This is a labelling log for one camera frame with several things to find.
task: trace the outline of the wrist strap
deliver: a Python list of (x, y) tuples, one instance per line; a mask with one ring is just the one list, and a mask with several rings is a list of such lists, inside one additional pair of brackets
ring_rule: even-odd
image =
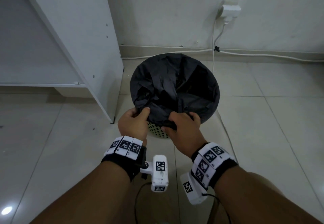
[(142, 143), (141, 140), (128, 136), (118, 137), (105, 152), (101, 162), (111, 161), (119, 165), (132, 182), (145, 164), (146, 147)]
[(214, 142), (204, 144), (192, 155), (192, 177), (204, 188), (215, 187), (223, 173), (237, 165), (234, 157)]

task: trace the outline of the forearm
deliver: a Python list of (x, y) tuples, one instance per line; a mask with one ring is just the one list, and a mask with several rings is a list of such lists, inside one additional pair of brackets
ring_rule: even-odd
[(105, 161), (31, 223), (110, 223), (129, 187), (125, 170)]
[(228, 169), (214, 190), (235, 223), (321, 223), (239, 166)]

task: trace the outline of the black garbage bag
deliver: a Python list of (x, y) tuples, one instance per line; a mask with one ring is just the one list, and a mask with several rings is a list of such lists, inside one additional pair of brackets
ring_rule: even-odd
[(157, 126), (171, 127), (172, 111), (200, 116), (201, 123), (216, 111), (219, 87), (214, 75), (200, 61), (184, 54), (160, 54), (143, 61), (130, 82), (135, 107), (148, 106), (148, 121)]

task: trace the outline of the black cable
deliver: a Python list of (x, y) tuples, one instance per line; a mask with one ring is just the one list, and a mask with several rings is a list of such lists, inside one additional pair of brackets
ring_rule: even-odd
[(144, 184), (140, 187), (140, 189), (138, 190), (138, 192), (137, 192), (137, 195), (136, 195), (136, 198), (135, 198), (135, 204), (134, 204), (134, 214), (135, 214), (135, 223), (136, 223), (136, 224), (138, 224), (138, 221), (137, 221), (137, 215), (136, 215), (137, 197), (138, 197), (138, 195), (140, 194), (141, 189), (142, 189), (145, 185), (151, 185), (151, 184), (152, 184), (152, 182), (146, 182), (146, 183), (144, 183)]
[[(203, 195), (203, 196), (212, 196), (212, 197), (216, 198), (216, 200), (218, 201), (218, 205), (219, 205), (219, 203), (221, 202), (221, 201), (219, 200), (219, 198), (217, 198), (217, 197), (214, 196), (213, 194), (209, 194), (209, 193), (202, 193), (202, 195)], [(231, 218), (229, 217), (229, 214), (227, 213), (226, 210), (225, 210), (225, 212), (226, 212), (226, 214), (227, 214), (228, 223), (229, 223), (229, 224), (232, 224), (232, 221), (231, 221)]]

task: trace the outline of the trash bag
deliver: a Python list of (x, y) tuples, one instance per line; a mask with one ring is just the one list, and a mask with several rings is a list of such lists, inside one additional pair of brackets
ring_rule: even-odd
[(130, 82), (132, 101), (140, 112), (151, 109), (148, 121), (177, 129), (168, 120), (172, 111), (200, 116), (206, 122), (219, 103), (214, 75), (200, 61), (184, 54), (160, 54), (143, 61)]

